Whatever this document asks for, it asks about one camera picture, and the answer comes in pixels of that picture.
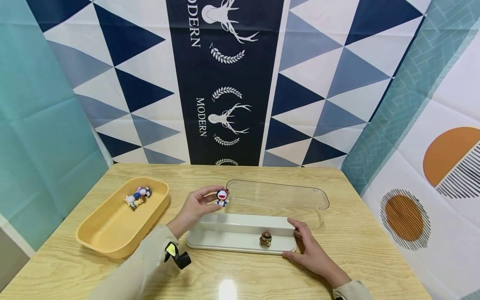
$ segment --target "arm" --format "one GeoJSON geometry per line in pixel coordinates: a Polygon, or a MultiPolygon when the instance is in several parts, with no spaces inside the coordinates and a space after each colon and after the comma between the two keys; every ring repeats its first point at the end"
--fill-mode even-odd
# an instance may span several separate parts
{"type": "Polygon", "coordinates": [[[203,215],[218,211],[220,205],[209,204],[216,196],[208,195],[223,189],[211,186],[191,192],[179,214],[166,226],[156,226],[137,250],[94,289],[89,300],[137,300],[165,260],[165,248],[190,230],[203,215]]]}
{"type": "Polygon", "coordinates": [[[368,289],[360,281],[352,281],[348,274],[327,255],[313,237],[307,224],[291,218],[288,218],[288,221],[295,226],[295,237],[303,242],[305,251],[303,254],[284,252],[285,258],[324,277],[332,286],[336,300],[373,300],[368,289]]]}

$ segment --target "wood grain tabletop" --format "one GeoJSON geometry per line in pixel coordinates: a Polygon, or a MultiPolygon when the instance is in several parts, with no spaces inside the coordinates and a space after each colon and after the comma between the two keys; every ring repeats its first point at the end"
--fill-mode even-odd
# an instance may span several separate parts
{"type": "MultiPolygon", "coordinates": [[[[145,176],[167,182],[171,203],[159,223],[181,209],[188,193],[231,179],[322,189],[330,207],[312,232],[325,251],[377,300],[431,299],[345,175],[331,168],[178,166],[115,164],[92,188],[0,294],[0,300],[86,299],[123,262],[82,247],[80,223],[129,179],[145,176]]],[[[328,284],[277,255],[190,249],[192,264],[179,270],[171,261],[147,287],[145,299],[273,300],[331,299],[328,284]]]]}

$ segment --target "human hand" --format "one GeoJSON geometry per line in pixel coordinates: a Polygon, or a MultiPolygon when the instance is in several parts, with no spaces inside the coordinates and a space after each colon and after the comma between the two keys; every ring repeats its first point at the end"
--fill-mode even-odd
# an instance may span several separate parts
{"type": "Polygon", "coordinates": [[[222,189],[224,187],[221,185],[208,186],[188,194],[179,214],[167,224],[167,227],[177,239],[192,229],[201,217],[222,208],[221,205],[209,204],[216,200],[215,193],[222,189]]]}
{"type": "Polygon", "coordinates": [[[288,218],[288,222],[295,226],[295,238],[303,242],[305,251],[303,254],[285,251],[283,252],[283,257],[299,263],[315,274],[324,277],[333,288],[351,281],[345,271],[322,249],[307,224],[292,218],[288,218]]]}

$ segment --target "beige sleeve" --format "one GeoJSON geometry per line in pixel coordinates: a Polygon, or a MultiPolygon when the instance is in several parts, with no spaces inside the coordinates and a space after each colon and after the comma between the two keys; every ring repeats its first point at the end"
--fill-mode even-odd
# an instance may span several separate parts
{"type": "Polygon", "coordinates": [[[93,290],[89,299],[140,299],[148,281],[163,264],[170,242],[179,243],[168,227],[156,226],[137,250],[93,290]]]}
{"type": "Polygon", "coordinates": [[[333,298],[341,300],[373,300],[361,281],[350,281],[333,290],[333,298]]]}

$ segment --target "yellow plastic tray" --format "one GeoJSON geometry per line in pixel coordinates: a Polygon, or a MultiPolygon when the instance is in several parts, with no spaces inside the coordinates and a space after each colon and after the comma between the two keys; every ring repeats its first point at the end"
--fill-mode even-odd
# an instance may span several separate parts
{"type": "Polygon", "coordinates": [[[129,180],[85,219],[77,229],[77,241],[112,258],[123,258],[135,251],[170,202],[168,185],[137,177],[129,180]],[[125,196],[139,186],[148,186],[152,196],[133,211],[125,196]]]}

